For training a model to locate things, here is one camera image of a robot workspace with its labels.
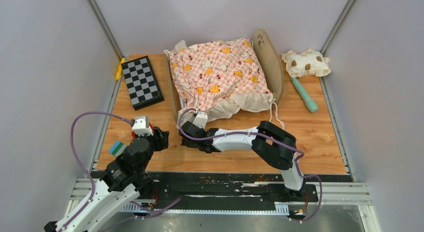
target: wooden floor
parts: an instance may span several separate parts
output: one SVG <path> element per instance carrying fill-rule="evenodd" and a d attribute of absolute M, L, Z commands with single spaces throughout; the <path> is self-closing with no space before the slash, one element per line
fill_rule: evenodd
<path fill-rule="evenodd" d="M 131 55 L 130 60 L 144 55 Z M 146 115 L 153 126 L 170 132 L 169 148 L 155 152 L 147 166 L 149 171 L 202 171 L 202 172 L 250 172 L 272 173 L 278 170 L 266 164 L 251 150 L 229 150 L 206 154 L 197 149 L 180 146 L 176 123 L 172 115 L 172 101 L 167 79 L 167 64 L 164 55 L 149 55 L 153 70 L 159 82 L 165 101 L 134 111 L 131 106 L 127 86 L 122 79 L 113 113 L 126 118 Z M 330 120 L 329 112 L 317 77 L 300 78 L 303 87 L 316 101 L 319 110 L 312 114 L 304 106 L 294 89 L 288 74 L 285 77 L 283 96 L 278 104 L 278 113 L 285 122 L 287 132 L 297 138 L 297 147 L 305 152 L 299 161 L 303 173 L 345 174 L 345 167 Z M 261 120 L 269 120 L 270 112 L 250 113 L 240 110 L 230 119 L 219 119 L 208 123 L 207 128 L 244 129 L 259 125 Z M 105 169 L 114 160 L 109 148 L 117 141 L 129 144 L 132 140 L 131 127 L 112 118 L 110 120 L 103 148 L 98 160 L 98 169 Z"/>

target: teal toy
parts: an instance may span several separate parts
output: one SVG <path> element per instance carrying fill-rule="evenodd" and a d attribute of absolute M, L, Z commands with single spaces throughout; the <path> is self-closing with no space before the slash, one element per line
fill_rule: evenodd
<path fill-rule="evenodd" d="M 296 78 L 292 78 L 291 83 L 293 83 L 293 86 L 296 88 L 297 92 L 300 94 L 302 99 L 305 102 L 306 107 L 309 109 L 311 113 L 316 113 L 318 111 L 318 106 L 315 103 L 315 101 L 309 96 L 309 94 L 306 92 L 306 90 L 303 88 L 299 80 Z"/>

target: pillow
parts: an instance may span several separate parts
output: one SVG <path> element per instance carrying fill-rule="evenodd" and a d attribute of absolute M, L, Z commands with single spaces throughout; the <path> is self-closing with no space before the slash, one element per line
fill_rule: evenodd
<path fill-rule="evenodd" d="M 329 59 L 314 50 L 309 49 L 299 55 L 290 50 L 288 53 L 282 54 L 281 58 L 285 62 L 288 74 L 294 78 L 304 75 L 323 77 L 331 73 Z"/>
<path fill-rule="evenodd" d="M 248 38 L 186 48 L 182 47 L 184 43 L 178 44 L 178 50 L 165 53 L 175 88 L 185 103 L 179 115 L 188 108 L 196 108 L 205 111 L 208 121 L 213 121 L 230 118 L 239 109 L 270 109 L 273 95 Z"/>

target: wooden pet bed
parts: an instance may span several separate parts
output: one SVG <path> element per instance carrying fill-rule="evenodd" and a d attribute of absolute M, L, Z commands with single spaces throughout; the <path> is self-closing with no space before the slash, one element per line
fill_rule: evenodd
<path fill-rule="evenodd" d="M 258 29 L 251 39 L 253 42 L 253 50 L 256 53 L 263 73 L 265 74 L 266 84 L 272 92 L 275 102 L 278 104 L 284 90 L 284 68 L 281 63 L 281 57 L 274 48 L 268 34 L 264 29 Z M 171 75 L 170 61 L 167 62 L 168 82 L 170 93 L 173 97 L 172 112 L 174 119 L 178 120 L 178 111 L 181 110 L 180 96 L 175 88 Z"/>

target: chess board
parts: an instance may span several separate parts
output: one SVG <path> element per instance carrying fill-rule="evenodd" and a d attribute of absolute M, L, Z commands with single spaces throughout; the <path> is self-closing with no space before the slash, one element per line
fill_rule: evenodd
<path fill-rule="evenodd" d="M 164 100 L 148 56 L 123 63 L 122 73 L 135 110 Z"/>

